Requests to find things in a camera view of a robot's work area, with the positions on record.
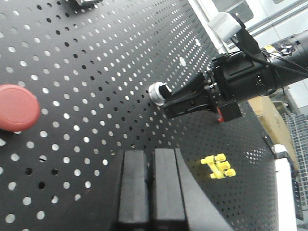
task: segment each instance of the yellow plastic part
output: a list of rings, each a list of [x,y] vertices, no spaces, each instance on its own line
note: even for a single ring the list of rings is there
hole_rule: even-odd
[[[225,161],[226,160],[226,155],[224,153],[217,154],[215,156],[215,160],[216,161]]]
[[[228,161],[226,161],[226,155],[224,153],[220,153],[216,156],[210,155],[200,160],[202,165],[208,165],[212,174],[210,177],[212,179],[222,179],[226,177],[234,177],[236,176],[236,172]]]
[[[236,176],[236,172],[233,168],[230,168],[228,170],[225,171],[225,175],[228,177],[235,177]]]

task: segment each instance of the cable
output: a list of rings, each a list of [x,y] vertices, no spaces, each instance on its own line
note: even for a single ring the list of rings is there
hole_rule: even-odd
[[[284,67],[284,66],[280,66],[280,65],[277,65],[277,64],[272,64],[271,62],[268,62],[268,61],[266,61],[266,60],[259,59],[258,57],[254,56],[254,55],[251,54],[249,51],[247,51],[244,47],[242,47],[242,46],[239,44],[239,41],[237,40],[236,37],[231,38],[231,41],[232,41],[243,53],[245,53],[248,57],[250,57],[251,59],[253,59],[253,60],[256,61],[257,63],[264,64],[264,65],[268,65],[268,66],[272,66],[272,67],[275,67],[275,68],[278,68],[278,69],[281,69],[281,70],[285,70],[285,71],[288,71],[288,72],[291,72],[291,73],[294,73],[294,74],[297,74],[297,75],[300,75],[300,76],[305,76],[305,77],[308,78],[308,73],[304,73],[304,72],[301,72],[301,71],[297,71],[297,70],[294,70],[294,69],[289,68],[289,67]]]
[[[277,59],[279,59],[279,60],[282,60],[282,61],[285,61],[286,63],[295,65],[295,66],[297,66],[298,68],[300,68],[300,69],[302,69],[302,70],[308,72],[308,69],[307,69],[307,68],[304,68],[304,67],[302,67],[301,65],[298,65],[298,64],[296,64],[296,63],[293,63],[293,62],[291,62],[291,61],[289,61],[289,60],[286,60],[286,59],[284,59],[284,58],[282,58],[282,57],[280,57],[280,56],[278,56],[278,55],[276,55],[276,54],[273,54],[273,53],[270,53],[270,52],[267,52],[267,51],[264,51],[264,50],[261,50],[261,52],[266,53],[266,54],[269,54],[269,55],[272,55],[272,56],[275,56],[275,57],[276,57]]]
[[[296,71],[296,70],[294,70],[292,68],[289,68],[289,67],[280,66],[280,65],[273,64],[273,63],[270,63],[268,61],[259,59],[258,57],[255,57],[253,54],[248,52],[246,49],[242,49],[242,52],[244,52],[246,55],[248,55],[250,58],[252,58],[257,63],[264,64],[264,65],[269,65],[269,66],[275,67],[277,69],[285,70],[285,71],[288,71],[288,72],[291,72],[291,73],[294,73],[294,74],[297,74],[297,75],[300,75],[300,76],[305,76],[305,77],[308,78],[308,73],[304,73],[304,72],[301,72],[301,71]]]

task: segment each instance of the red component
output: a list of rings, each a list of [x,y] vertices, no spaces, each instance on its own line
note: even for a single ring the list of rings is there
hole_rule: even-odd
[[[40,108],[36,97],[18,85],[0,85],[0,128],[24,131],[39,119]]]
[[[218,119],[218,122],[219,123],[222,123],[222,122],[225,122],[225,119],[222,117],[222,114],[221,114],[221,111],[219,108],[217,108],[217,111],[218,111],[218,114],[220,116],[220,118]]]

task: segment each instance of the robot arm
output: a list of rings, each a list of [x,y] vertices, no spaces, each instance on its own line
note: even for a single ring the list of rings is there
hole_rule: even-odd
[[[221,12],[209,26],[224,41],[230,38],[240,51],[220,54],[205,75],[197,73],[175,93],[163,83],[155,83],[156,90],[150,86],[150,97],[163,105],[168,118],[209,110],[220,111],[227,122],[242,116],[238,103],[308,77],[308,30],[260,49],[235,15]]]

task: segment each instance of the perforated pegboard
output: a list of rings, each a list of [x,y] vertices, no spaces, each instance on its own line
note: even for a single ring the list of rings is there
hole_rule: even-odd
[[[226,124],[209,112],[168,120],[147,94],[156,81],[179,89],[216,54],[187,0],[104,0],[84,10],[65,0],[0,4],[0,84],[25,86],[41,105],[33,128],[0,133],[1,230],[82,222],[74,213],[91,212],[82,207],[96,200],[88,192],[108,187],[115,152],[155,147],[181,148],[236,230],[277,230],[273,156],[248,104]],[[221,152],[237,176],[211,180],[199,160]]]

